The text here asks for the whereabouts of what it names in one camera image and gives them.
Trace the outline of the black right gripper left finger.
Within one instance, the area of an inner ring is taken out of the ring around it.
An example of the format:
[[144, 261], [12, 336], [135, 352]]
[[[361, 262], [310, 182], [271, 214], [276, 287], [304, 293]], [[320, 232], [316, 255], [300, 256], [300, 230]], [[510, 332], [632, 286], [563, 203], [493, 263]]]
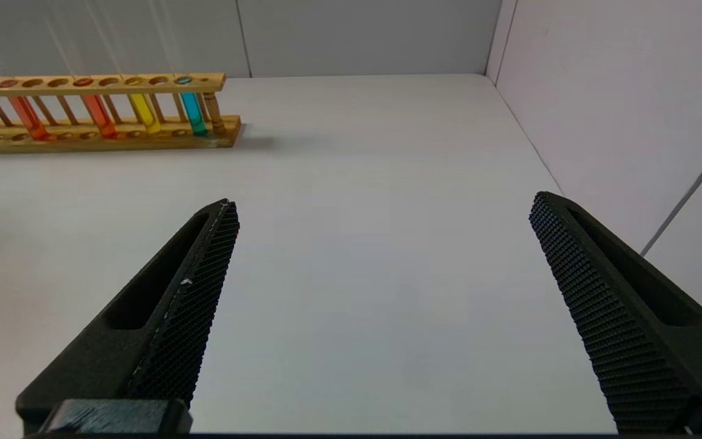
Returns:
[[18, 395], [23, 432], [188, 433], [239, 228], [226, 198], [196, 212]]

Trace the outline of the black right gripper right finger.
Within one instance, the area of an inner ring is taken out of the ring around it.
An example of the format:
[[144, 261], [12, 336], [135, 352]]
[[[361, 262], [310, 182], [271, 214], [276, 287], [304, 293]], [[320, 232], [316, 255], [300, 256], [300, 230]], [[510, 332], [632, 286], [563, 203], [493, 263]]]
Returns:
[[618, 433], [702, 435], [702, 306], [568, 198], [529, 222]]

